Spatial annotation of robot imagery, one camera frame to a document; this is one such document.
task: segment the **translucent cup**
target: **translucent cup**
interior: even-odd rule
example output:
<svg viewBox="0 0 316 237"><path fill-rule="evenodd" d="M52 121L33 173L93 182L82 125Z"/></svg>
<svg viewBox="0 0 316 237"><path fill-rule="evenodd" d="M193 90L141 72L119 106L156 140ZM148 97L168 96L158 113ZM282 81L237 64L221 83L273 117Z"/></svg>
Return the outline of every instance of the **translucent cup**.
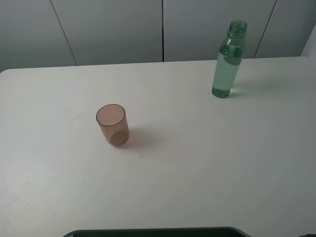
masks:
<svg viewBox="0 0 316 237"><path fill-rule="evenodd" d="M127 142L129 130L126 112L121 105L103 106L97 112L96 119L108 143L121 146Z"/></svg>

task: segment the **tabletop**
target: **tabletop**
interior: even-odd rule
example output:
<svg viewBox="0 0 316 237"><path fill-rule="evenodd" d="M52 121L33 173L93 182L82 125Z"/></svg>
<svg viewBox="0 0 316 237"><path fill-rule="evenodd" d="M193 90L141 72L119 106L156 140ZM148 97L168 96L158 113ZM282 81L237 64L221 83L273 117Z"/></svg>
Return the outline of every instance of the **tabletop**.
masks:
<svg viewBox="0 0 316 237"><path fill-rule="evenodd" d="M0 74L1 237L230 226L316 233L316 64L245 59L226 99L216 61ZM95 115L126 109L109 145Z"/></svg>

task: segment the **cup rim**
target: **cup rim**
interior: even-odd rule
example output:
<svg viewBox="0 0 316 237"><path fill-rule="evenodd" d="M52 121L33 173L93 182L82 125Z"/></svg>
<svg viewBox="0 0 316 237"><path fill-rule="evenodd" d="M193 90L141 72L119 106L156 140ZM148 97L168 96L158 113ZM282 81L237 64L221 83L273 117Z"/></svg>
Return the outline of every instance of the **cup rim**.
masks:
<svg viewBox="0 0 316 237"><path fill-rule="evenodd" d="M98 121L98 113L100 112L101 109L103 109L104 107L107 107L107 106L109 106L109 105L117 105L117 106L120 106L120 107L123 109L123 111L124 111L124 116L123 116L123 118L122 118L119 122L117 122L116 124L113 124L113 125L104 125L104 124L102 124L102 123L100 123L100 122ZM98 110L97 114L95 115L95 119L97 120L98 124L100 124L101 126L105 126L105 127L112 127L112 126L118 125L120 122L122 122L122 121L124 120L125 117L126 117L126 111L125 111L124 107L123 107L122 105L118 105L118 104L108 104L108 105L102 106L102 107Z"/></svg>

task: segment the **wall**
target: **wall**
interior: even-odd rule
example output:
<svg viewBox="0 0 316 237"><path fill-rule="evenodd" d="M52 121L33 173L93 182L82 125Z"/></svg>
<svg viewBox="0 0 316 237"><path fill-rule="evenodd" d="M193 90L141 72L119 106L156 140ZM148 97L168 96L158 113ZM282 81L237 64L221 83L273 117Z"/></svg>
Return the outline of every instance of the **wall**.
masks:
<svg viewBox="0 0 316 237"><path fill-rule="evenodd" d="M0 72L75 66L50 0L0 0Z"/></svg>
<svg viewBox="0 0 316 237"><path fill-rule="evenodd" d="M316 24L305 45L302 56L309 57L316 62Z"/></svg>
<svg viewBox="0 0 316 237"><path fill-rule="evenodd" d="M256 58L300 56L316 23L316 0L277 0Z"/></svg>
<svg viewBox="0 0 316 237"><path fill-rule="evenodd" d="M162 62L161 0L52 0L78 65Z"/></svg>
<svg viewBox="0 0 316 237"><path fill-rule="evenodd" d="M217 59L234 20L248 23L245 58L254 58L276 0L164 0L165 61Z"/></svg>

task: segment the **green bottle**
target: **green bottle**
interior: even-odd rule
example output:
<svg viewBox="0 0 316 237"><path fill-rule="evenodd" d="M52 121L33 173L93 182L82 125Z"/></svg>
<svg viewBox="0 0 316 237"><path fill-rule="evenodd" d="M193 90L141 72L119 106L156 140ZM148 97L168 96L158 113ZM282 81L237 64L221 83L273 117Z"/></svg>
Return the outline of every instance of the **green bottle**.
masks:
<svg viewBox="0 0 316 237"><path fill-rule="evenodd" d="M245 51L245 34L247 23L233 21L219 49L212 94L226 98L233 83Z"/></svg>

